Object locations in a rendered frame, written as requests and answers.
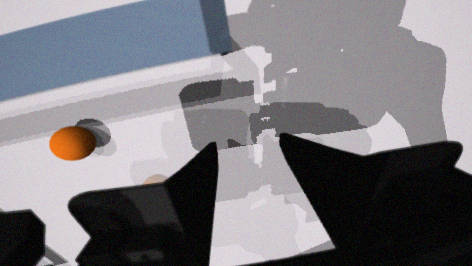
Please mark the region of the clear l-shaped low wall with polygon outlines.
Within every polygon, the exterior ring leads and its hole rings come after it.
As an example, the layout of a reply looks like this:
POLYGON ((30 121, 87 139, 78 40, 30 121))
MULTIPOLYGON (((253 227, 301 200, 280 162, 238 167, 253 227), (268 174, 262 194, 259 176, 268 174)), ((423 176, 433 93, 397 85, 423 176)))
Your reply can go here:
MULTIPOLYGON (((20 98, 24 98, 24 97, 29 97, 29 96, 33 96, 33 95, 37 95, 37 94, 42 94, 42 93, 46 93, 46 92, 51 92, 51 91, 55 91, 55 90, 60 90, 60 89, 68 88, 68 87, 83 85, 83 84, 87 84, 89 82, 93 82, 93 81, 97 81, 97 80, 102 80, 102 79, 107 79, 107 78, 112 78, 112 77, 132 74, 132 73, 138 73, 138 72, 142 72, 142 71, 147 71, 147 70, 150 70, 150 69, 153 69, 153 68, 158 68, 158 67, 163 67, 163 66, 168 66, 168 65, 174 65, 174 64, 184 63, 184 62, 190 62, 190 61, 195 61, 195 60, 200 60, 200 59, 205 59, 205 58, 221 56, 221 54, 222 53, 209 55, 209 56, 203 56, 203 57, 199 57, 199 58, 188 59, 188 60, 182 60, 182 61, 177 61, 177 62, 172 62, 172 63, 166 63, 166 64, 162 64, 162 65, 157 65, 157 66, 151 67, 151 68, 145 68, 145 69, 141 69, 141 70, 135 70, 135 71, 130 71, 130 72, 126 72, 126 73, 120 73, 120 74, 100 77, 100 78, 97 78, 95 80, 90 80, 90 81, 86 81, 86 82, 81 82, 81 83, 76 83, 76 84, 67 85, 67 86, 63 86, 63 87, 57 87, 57 88, 53 88, 53 89, 48 89, 48 90, 44 90, 44 91, 35 92, 35 93, 29 94, 29 95, 26 95, 26 96, 23 96, 23 97, 18 97, 18 98, 9 99, 9 100, 6 100, 6 101, 1 101, 0 103, 7 102, 7 101, 12 101, 12 100, 16 100, 16 99, 20 99, 20 98)), ((42 260, 39 261, 39 263, 36 266, 52 266, 52 264, 50 264, 49 262, 47 262, 45 259, 42 258, 42 260)))

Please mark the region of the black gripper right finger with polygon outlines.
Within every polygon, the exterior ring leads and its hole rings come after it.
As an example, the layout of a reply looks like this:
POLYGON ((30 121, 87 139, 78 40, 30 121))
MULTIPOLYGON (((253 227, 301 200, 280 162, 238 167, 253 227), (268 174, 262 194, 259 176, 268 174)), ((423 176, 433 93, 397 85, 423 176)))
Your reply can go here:
POLYGON ((447 140, 361 155, 288 133, 280 133, 279 145, 335 248, 362 243, 392 176, 455 167, 463 152, 447 140))

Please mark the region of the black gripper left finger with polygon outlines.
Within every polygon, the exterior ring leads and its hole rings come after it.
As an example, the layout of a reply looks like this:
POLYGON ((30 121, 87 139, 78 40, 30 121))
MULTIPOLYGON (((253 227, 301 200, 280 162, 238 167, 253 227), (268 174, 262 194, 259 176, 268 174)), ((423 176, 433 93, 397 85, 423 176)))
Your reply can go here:
POLYGON ((188 266, 209 266, 218 170, 217 145, 210 142, 163 182, 79 193, 68 210, 90 237, 168 225, 188 266))

